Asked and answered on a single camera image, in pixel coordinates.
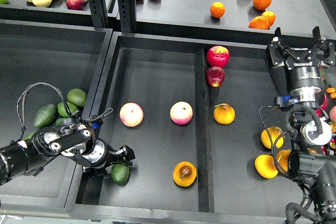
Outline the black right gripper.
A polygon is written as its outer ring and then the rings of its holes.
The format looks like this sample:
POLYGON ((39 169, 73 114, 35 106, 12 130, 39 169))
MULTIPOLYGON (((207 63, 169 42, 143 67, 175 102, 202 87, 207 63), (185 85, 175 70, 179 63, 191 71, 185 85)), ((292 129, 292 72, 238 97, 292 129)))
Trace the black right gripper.
POLYGON ((321 39, 319 26, 312 35, 318 41, 313 48, 291 48, 281 41, 281 28, 276 28, 266 55, 280 94, 317 94, 323 89, 321 68, 335 65, 335 43, 321 39))

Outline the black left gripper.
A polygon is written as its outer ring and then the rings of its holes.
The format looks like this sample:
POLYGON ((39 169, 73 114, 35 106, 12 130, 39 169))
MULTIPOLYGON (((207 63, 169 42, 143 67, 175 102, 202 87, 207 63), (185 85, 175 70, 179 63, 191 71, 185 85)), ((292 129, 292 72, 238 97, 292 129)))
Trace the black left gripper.
POLYGON ((106 177, 108 174, 106 168, 114 164, 131 164, 135 159, 135 153, 127 145, 122 145, 119 150, 115 150, 104 140, 95 140, 93 149, 83 157, 89 162, 82 165, 84 174, 90 177, 106 177))

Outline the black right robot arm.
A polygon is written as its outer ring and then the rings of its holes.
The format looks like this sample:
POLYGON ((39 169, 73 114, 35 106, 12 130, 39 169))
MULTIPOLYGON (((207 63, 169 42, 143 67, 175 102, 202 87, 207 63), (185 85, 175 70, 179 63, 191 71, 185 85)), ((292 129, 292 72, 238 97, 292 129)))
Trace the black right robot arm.
POLYGON ((335 156, 310 153, 310 147, 330 143, 333 132, 328 115, 316 100, 324 87, 322 69, 335 64, 334 43, 312 31, 312 48, 292 48, 281 39, 277 28, 266 48, 269 72, 278 80, 278 68, 286 83, 287 93, 274 99, 274 109, 284 113, 291 151, 287 166, 275 161, 283 177, 297 183, 303 190, 302 203, 286 206, 286 223, 304 217, 313 223, 335 223, 335 156))

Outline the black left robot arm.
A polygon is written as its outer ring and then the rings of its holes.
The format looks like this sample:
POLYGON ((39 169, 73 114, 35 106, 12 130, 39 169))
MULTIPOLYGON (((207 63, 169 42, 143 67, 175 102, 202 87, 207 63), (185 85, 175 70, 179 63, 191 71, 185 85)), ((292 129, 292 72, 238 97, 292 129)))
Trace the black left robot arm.
POLYGON ((71 113, 68 107, 65 109, 69 118, 59 125, 44 127, 29 139, 20 137, 1 148, 2 185, 22 175, 37 176, 58 156, 81 165, 83 172, 91 177, 105 176, 107 167, 114 164, 132 164, 133 149, 123 145, 114 150, 95 136, 95 129, 112 108, 87 119, 83 119, 80 112, 71 113))

